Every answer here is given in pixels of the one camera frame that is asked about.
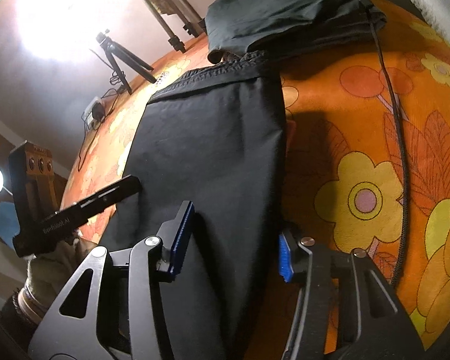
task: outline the orange fabric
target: orange fabric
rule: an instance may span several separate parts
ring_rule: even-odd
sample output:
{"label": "orange fabric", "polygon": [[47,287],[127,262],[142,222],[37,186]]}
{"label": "orange fabric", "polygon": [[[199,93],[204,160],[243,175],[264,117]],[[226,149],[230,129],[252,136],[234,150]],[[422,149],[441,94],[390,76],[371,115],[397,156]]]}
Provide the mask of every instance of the orange fabric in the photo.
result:
{"label": "orange fabric", "polygon": [[[388,17],[379,38],[400,101],[411,169],[410,243],[398,294],[429,347],[450,321],[450,46],[400,7],[373,2]],[[121,96],[97,137],[87,138],[83,169],[73,167],[64,206],[120,178],[150,96],[184,71],[208,65],[206,38],[193,43],[185,55],[172,52],[158,61],[159,81]],[[366,249],[390,279],[401,232],[403,174],[374,43],[291,58],[281,63],[281,74],[290,121],[284,216],[334,249]],[[98,242],[113,212],[90,219],[83,236]],[[287,340],[296,288],[283,284],[275,267],[269,281],[248,359],[279,359]],[[328,337],[330,351],[336,340],[333,313]]]}

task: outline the large tripod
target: large tripod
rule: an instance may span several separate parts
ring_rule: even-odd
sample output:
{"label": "large tripod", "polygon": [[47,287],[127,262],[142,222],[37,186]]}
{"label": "large tripod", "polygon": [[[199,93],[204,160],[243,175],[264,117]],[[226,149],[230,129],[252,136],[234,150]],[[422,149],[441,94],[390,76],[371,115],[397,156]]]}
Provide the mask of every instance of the large tripod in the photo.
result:
{"label": "large tripod", "polygon": [[132,94],[132,88],[130,87],[128,81],[125,79],[125,75],[122,73],[122,70],[118,66],[118,64],[115,61],[114,55],[125,62],[128,66],[130,66],[134,71],[136,71],[138,74],[140,74],[143,78],[145,78],[147,81],[150,81],[150,83],[155,83],[157,79],[147,70],[153,71],[154,68],[151,67],[149,64],[147,64],[145,61],[142,61],[140,58],[138,58],[135,54],[127,50],[125,47],[123,47],[121,44],[118,44],[117,42],[114,42],[110,39],[110,37],[103,34],[103,32],[100,32],[96,37],[97,42],[99,42],[100,47],[105,51],[105,55],[108,59],[108,62],[112,65],[116,75],[118,78],[120,78],[120,81],[122,81],[122,84],[127,89],[128,93]]}

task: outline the blue object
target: blue object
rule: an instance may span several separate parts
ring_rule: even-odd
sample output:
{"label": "blue object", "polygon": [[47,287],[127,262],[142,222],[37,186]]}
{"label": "blue object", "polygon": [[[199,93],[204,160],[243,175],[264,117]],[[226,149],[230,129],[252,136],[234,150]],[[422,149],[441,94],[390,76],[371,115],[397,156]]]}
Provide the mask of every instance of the blue object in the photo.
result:
{"label": "blue object", "polygon": [[20,233],[15,204],[10,202],[0,202],[0,238],[8,247],[15,250],[12,239]]}
{"label": "blue object", "polygon": [[278,240],[278,273],[283,277],[286,283],[290,283],[293,278],[292,256],[290,248],[283,233],[279,235]]}

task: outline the flower stem print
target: flower stem print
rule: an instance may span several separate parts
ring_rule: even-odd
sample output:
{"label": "flower stem print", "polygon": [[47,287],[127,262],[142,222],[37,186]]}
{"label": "flower stem print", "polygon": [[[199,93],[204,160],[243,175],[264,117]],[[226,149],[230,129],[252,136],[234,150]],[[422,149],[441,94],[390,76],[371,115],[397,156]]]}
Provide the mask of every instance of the flower stem print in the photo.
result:
{"label": "flower stem print", "polygon": [[[384,131],[390,161],[403,183],[403,170],[392,115],[384,115]],[[429,216],[443,199],[450,198],[450,127],[438,111],[428,115],[424,132],[403,122],[410,164],[411,198]]]}
{"label": "flower stem print", "polygon": [[[412,80],[396,67],[388,67],[387,72],[390,76],[392,89],[394,90],[402,118],[409,120],[398,95],[406,95],[413,90]],[[392,105],[382,95],[383,92],[388,92],[383,72],[378,72],[368,66],[351,66],[340,75],[340,83],[348,93],[356,97],[376,97],[390,113],[393,113]]]}

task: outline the dark gray folded garment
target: dark gray folded garment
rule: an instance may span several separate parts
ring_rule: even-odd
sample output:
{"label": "dark gray folded garment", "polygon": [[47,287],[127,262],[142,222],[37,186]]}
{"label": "dark gray folded garment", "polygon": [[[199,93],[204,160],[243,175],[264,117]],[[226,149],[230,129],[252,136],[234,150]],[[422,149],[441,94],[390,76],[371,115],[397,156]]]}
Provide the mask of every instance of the dark gray folded garment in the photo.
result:
{"label": "dark gray folded garment", "polygon": [[208,59],[218,63],[225,53],[256,50],[282,59],[371,40],[367,10],[378,31],[386,16],[370,0],[216,0],[205,17]]}

